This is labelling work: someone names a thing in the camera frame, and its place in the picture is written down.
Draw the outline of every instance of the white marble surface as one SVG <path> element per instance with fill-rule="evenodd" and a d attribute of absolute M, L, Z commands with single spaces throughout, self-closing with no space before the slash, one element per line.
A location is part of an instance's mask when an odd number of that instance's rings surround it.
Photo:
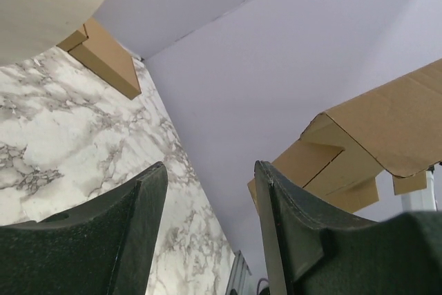
<path fill-rule="evenodd" d="M 53 48 L 0 68 L 0 225 L 42 220 L 161 160 L 169 188 L 147 294 L 224 294 L 233 253 L 143 63 L 126 99 Z"/>

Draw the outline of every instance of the cream lampshade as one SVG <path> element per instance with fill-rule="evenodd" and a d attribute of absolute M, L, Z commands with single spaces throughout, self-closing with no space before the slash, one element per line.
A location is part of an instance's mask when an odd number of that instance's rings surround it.
<path fill-rule="evenodd" d="M 53 47 L 78 29 L 103 0 L 0 0 L 0 66 Z"/>

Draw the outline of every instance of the brown cardboard piece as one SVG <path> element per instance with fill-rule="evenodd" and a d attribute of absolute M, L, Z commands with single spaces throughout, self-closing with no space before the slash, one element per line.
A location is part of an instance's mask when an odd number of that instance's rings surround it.
<path fill-rule="evenodd" d="M 141 94 L 131 55 L 95 19 L 58 44 L 129 99 Z"/>
<path fill-rule="evenodd" d="M 84 27 L 84 24 L 81 25 L 80 28 L 78 28 L 71 36 L 63 40 L 61 43 L 57 44 L 59 48 L 62 50 L 65 50 L 66 52 L 69 52 L 74 47 L 80 45 L 84 41 L 86 41 L 88 38 L 88 35 L 86 34 L 86 28 Z"/>
<path fill-rule="evenodd" d="M 378 201 L 375 177 L 396 195 L 426 188 L 442 160 L 442 60 L 318 114 L 273 165 L 293 183 L 348 212 Z M 248 184 L 256 201 L 254 180 Z"/>

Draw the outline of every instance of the black cable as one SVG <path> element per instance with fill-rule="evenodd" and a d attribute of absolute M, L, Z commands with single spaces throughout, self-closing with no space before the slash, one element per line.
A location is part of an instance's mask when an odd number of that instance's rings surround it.
<path fill-rule="evenodd" d="M 261 279 L 258 281 L 258 286 L 256 286 L 256 295 L 260 295 L 260 286 L 261 286 L 261 283 L 262 283 L 263 281 L 265 281 L 267 284 L 269 284 L 269 279 L 261 278 Z"/>

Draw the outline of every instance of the cardboard flap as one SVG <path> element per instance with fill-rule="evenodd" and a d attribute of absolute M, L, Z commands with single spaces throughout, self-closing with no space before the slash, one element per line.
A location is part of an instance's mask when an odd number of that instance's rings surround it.
<path fill-rule="evenodd" d="M 84 29 L 87 40 L 69 53 L 127 98 L 138 96 L 141 88 L 131 55 L 93 18 Z"/>
<path fill-rule="evenodd" d="M 350 189 L 336 191 L 323 199 L 339 209 L 354 213 L 379 201 L 376 179 L 371 178 Z"/>
<path fill-rule="evenodd" d="M 409 178 L 397 178 L 393 176 L 394 195 L 403 195 L 412 191 L 427 188 L 427 171 L 421 171 Z"/>
<path fill-rule="evenodd" d="M 326 114 L 318 115 L 311 122 L 302 133 L 301 140 L 316 144 L 335 144 L 344 148 L 305 187 L 320 198 L 375 178 L 382 171 L 382 166 Z"/>
<path fill-rule="evenodd" d="M 296 141 L 272 164 L 294 184 L 304 187 L 342 151 L 339 146 Z"/>
<path fill-rule="evenodd" d="M 406 178 L 441 160 L 440 109 L 442 60 L 331 108 L 326 114 L 383 168 Z"/>
<path fill-rule="evenodd" d="M 86 41 L 88 38 L 88 33 L 86 31 L 86 28 L 84 24 L 81 25 L 80 28 L 78 28 L 74 33 L 67 37 L 65 40 L 61 41 L 57 44 L 59 48 L 62 50 L 65 50 L 66 52 L 69 52 L 73 48 L 77 47 L 84 41 Z"/>

